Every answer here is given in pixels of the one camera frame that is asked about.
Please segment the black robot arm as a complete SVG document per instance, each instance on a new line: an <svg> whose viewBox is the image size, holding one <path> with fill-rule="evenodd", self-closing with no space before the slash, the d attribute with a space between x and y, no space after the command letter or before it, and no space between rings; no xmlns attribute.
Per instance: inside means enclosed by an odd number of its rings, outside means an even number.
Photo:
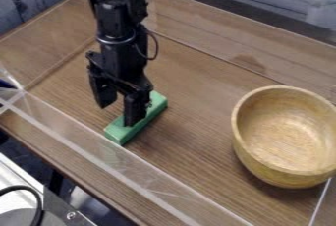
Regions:
<svg viewBox="0 0 336 226"><path fill-rule="evenodd" d="M145 0L88 0L97 21L97 52L87 53L89 83L100 107L124 97L124 125L147 116L153 84L144 68L148 56Z"/></svg>

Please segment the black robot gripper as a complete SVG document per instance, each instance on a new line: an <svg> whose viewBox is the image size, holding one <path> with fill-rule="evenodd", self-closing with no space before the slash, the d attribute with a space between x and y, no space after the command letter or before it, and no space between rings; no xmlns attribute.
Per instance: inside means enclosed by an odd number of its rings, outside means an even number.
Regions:
<svg viewBox="0 0 336 226"><path fill-rule="evenodd" d="M152 83L145 76L148 37L108 40L97 38L100 51L89 51L89 84L97 105L108 107L124 99L124 125L132 127L147 116Z"/></svg>

